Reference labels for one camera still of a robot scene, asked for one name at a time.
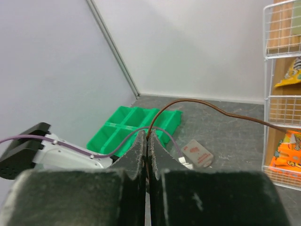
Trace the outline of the orange snack box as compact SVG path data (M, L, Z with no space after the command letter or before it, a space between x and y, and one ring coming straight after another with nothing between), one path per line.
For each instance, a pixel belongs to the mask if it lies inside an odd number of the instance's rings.
M281 139L269 164L274 172L301 172L301 133L289 130Z

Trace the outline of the small grey red box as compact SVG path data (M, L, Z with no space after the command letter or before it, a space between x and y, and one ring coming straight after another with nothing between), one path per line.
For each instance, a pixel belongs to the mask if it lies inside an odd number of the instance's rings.
M191 160L197 168L206 168L210 166L214 160L213 154L195 139L191 140L182 148L182 153Z

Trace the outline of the yellow snack bag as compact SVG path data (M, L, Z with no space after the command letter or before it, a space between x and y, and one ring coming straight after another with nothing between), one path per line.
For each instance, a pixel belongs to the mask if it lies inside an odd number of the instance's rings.
M301 57L296 57L291 63L288 71L286 72L284 78L275 84L275 88L294 85L301 82Z

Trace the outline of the green compartment tray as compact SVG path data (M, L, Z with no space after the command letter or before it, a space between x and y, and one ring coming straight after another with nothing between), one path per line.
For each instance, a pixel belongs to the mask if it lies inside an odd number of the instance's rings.
M158 112L157 108L120 106L87 143L87 149L100 154L111 153L131 132L148 127ZM173 135L181 124L181 118L181 111L164 111L153 126Z

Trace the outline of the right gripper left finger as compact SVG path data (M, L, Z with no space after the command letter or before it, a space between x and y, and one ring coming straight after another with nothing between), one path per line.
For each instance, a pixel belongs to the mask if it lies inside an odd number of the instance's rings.
M3 226L143 226L146 134L105 169L28 169L0 211Z

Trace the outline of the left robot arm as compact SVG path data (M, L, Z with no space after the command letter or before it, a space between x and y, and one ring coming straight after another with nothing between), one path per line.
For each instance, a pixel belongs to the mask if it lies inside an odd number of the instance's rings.
M113 164L110 155L92 152L60 139L41 122L23 133L5 138L10 142L0 156L0 177L14 180L20 173L45 167L80 170L105 169Z

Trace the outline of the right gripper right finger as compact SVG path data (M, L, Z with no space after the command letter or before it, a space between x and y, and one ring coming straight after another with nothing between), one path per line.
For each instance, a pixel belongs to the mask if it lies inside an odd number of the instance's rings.
M173 158L151 133L150 213L154 226L287 226L279 194L259 171L199 172Z

